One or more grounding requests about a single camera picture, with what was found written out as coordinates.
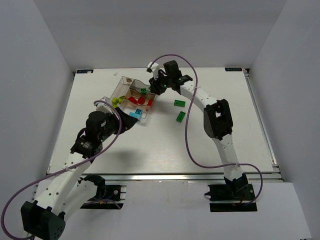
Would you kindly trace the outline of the dark green small lego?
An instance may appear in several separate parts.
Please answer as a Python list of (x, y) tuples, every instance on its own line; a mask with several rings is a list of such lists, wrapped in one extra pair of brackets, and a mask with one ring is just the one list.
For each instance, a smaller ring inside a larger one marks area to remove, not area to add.
[(141, 93), (142, 95), (146, 95), (146, 94), (147, 94), (147, 89), (146, 89), (146, 88), (141, 88), (141, 89), (140, 89), (140, 93)]

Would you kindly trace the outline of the light blue lego brick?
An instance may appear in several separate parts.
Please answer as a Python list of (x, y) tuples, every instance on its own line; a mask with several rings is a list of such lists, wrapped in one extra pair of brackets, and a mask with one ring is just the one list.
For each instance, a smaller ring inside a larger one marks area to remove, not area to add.
[(137, 118), (137, 119), (140, 119), (140, 118), (141, 118), (141, 116), (140, 116), (139, 114), (134, 113), (134, 112), (130, 112), (129, 115), (130, 115), (131, 117), (134, 117), (134, 118)]

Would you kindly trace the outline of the lime green curved lego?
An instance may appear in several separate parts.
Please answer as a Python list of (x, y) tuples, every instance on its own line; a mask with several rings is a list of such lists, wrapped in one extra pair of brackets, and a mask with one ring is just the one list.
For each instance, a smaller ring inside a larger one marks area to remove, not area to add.
[(125, 96), (120, 96), (117, 100), (118, 100), (118, 104), (121, 104), (123, 102), (123, 100), (125, 99)]

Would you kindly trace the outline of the lime green small lego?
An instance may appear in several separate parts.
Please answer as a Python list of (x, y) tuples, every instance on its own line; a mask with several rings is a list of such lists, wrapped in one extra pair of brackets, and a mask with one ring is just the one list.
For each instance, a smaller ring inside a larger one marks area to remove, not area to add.
[(114, 97), (111, 102), (113, 105), (116, 105), (119, 103), (119, 99), (117, 97)]

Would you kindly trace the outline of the red small lego brick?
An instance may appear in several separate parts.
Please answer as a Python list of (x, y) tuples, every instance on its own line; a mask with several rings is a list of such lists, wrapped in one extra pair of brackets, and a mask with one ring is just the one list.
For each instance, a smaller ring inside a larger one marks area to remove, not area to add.
[(153, 100), (152, 100), (152, 99), (150, 99), (150, 100), (148, 101), (147, 105), (151, 107), (151, 106), (152, 106), (152, 104), (153, 104)]

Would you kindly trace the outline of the red sloped lego brick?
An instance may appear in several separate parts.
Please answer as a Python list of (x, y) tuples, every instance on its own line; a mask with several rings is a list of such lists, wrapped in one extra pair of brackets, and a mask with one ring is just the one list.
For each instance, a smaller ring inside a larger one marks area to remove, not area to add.
[(143, 104), (145, 103), (146, 99), (141, 96), (137, 101), (138, 101), (138, 103), (139, 103), (140, 105), (143, 105)]

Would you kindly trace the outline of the red curved lego brick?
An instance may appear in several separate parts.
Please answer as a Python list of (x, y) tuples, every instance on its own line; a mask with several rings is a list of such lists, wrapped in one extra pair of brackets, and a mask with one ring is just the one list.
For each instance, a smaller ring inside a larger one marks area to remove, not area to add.
[(136, 105), (139, 104), (138, 101), (137, 101), (134, 97), (132, 97), (132, 96), (129, 97), (128, 100), (129, 100), (130, 102), (132, 102), (133, 104), (136, 104)]

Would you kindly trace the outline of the teal 2x4 lego brick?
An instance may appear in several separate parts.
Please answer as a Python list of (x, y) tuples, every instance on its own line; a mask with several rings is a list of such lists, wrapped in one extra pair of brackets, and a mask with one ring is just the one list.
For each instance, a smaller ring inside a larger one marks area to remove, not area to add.
[(143, 111), (142, 111), (141, 109), (137, 108), (136, 111), (135, 111), (135, 114), (141, 116), (141, 115), (142, 115), (142, 112), (143, 112)]

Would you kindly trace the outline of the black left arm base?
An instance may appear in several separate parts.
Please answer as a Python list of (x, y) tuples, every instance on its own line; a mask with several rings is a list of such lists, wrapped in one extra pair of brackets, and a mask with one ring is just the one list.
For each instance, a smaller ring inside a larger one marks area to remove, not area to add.
[(82, 183), (91, 181), (96, 189), (96, 194), (82, 204), (80, 209), (88, 210), (121, 210), (126, 199), (127, 186), (119, 183), (108, 183), (99, 175), (80, 177), (77, 187)]

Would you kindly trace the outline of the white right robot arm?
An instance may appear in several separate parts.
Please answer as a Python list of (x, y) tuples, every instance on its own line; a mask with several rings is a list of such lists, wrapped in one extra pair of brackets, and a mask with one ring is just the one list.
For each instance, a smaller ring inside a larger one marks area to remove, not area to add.
[(203, 112), (204, 131), (213, 140), (221, 159), (226, 193), (234, 199), (242, 196), (248, 186), (248, 179), (239, 165), (233, 145), (233, 120), (228, 101), (207, 94), (200, 88), (198, 78), (193, 80), (189, 75), (182, 75), (175, 60), (163, 66), (164, 70), (155, 62), (148, 64), (147, 72), (153, 74), (149, 80), (150, 91), (161, 95), (171, 88)]

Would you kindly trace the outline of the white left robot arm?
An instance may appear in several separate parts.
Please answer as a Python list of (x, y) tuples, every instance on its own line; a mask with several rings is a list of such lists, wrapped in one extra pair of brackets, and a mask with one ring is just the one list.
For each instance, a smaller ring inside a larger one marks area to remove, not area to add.
[(131, 129), (138, 119), (120, 108), (93, 111), (88, 115), (64, 164), (64, 173), (53, 178), (50, 185), (33, 202), (21, 207), (23, 228), (42, 240), (57, 240), (67, 219), (89, 200), (99, 201), (106, 194), (105, 180), (96, 174), (82, 178), (96, 156), (103, 150), (103, 142), (111, 135)]

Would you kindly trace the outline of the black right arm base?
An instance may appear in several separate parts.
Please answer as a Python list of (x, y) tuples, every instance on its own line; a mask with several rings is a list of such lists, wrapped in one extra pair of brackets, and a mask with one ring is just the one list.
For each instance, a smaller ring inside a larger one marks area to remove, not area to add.
[(204, 194), (204, 197), (209, 200), (212, 213), (258, 211), (257, 204), (253, 201), (256, 196), (251, 184), (235, 194), (226, 184), (211, 184), (208, 185), (208, 192)]

